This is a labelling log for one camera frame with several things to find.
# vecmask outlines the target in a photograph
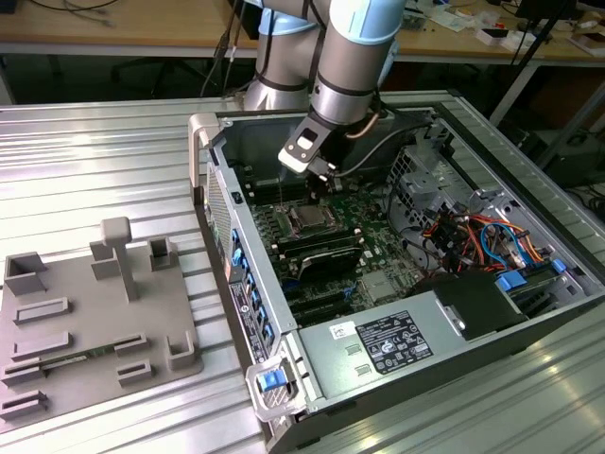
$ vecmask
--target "power supply label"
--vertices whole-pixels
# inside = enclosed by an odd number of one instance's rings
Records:
[[[382,375],[433,356],[423,333],[406,310],[356,329],[374,368]]]

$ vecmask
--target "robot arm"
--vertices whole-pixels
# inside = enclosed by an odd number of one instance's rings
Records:
[[[294,172],[310,171],[326,181],[341,160],[321,156],[320,148],[366,117],[397,53],[393,38],[406,0],[247,1],[266,9],[257,81],[247,92],[246,108],[304,107],[308,80],[314,79],[309,115],[279,159]]]

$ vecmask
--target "white paper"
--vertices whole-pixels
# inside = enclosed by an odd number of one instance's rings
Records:
[[[355,334],[355,323],[348,321],[345,323],[333,324],[330,326],[330,332],[334,339],[342,339]]]
[[[449,13],[442,9],[433,9],[430,19],[440,26],[456,31],[456,33],[469,25],[468,19],[458,17],[456,14]]]

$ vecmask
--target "aluminum table surface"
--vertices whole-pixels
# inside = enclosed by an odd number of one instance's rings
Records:
[[[384,98],[444,102],[605,260],[602,228],[514,155],[512,145],[463,99],[445,92]],[[130,217],[134,241],[170,235],[205,364],[199,375],[2,434],[1,452],[265,452],[187,181],[189,115],[234,110],[219,100],[170,100],[0,111],[0,257],[25,250],[39,251],[45,260],[86,254],[88,242],[98,237],[98,222],[118,215]],[[491,176],[463,144],[453,146],[467,173],[489,185]],[[604,375],[600,307],[523,353],[302,452],[603,452]]]

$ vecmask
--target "motherboard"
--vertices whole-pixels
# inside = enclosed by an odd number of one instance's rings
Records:
[[[403,298],[419,268],[389,225],[380,191],[319,204],[253,205],[252,217],[297,323],[308,326]]]

